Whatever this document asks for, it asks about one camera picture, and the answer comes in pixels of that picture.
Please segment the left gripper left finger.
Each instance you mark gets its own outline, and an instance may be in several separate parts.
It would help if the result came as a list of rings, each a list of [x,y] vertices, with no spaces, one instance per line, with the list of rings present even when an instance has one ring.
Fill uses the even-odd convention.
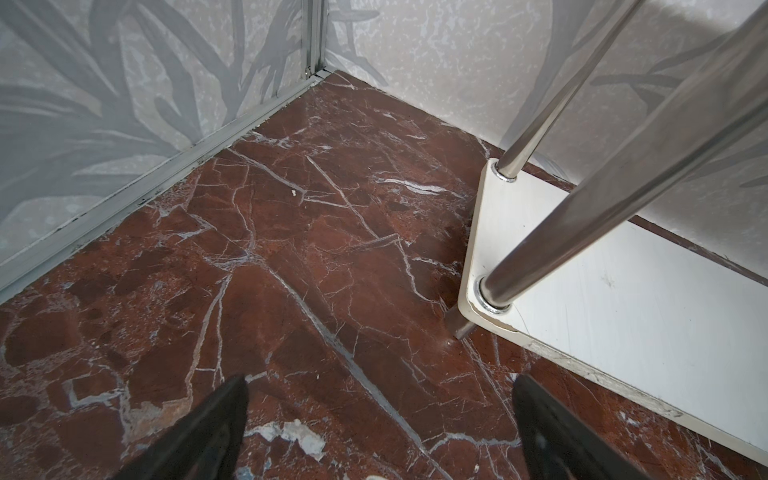
[[[114,477],[233,479],[248,403],[245,377],[228,379]]]

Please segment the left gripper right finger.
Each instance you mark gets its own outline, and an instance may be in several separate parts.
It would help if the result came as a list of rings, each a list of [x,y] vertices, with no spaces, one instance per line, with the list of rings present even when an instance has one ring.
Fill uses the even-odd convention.
[[[646,479],[528,375],[519,376],[512,404],[531,479]]]

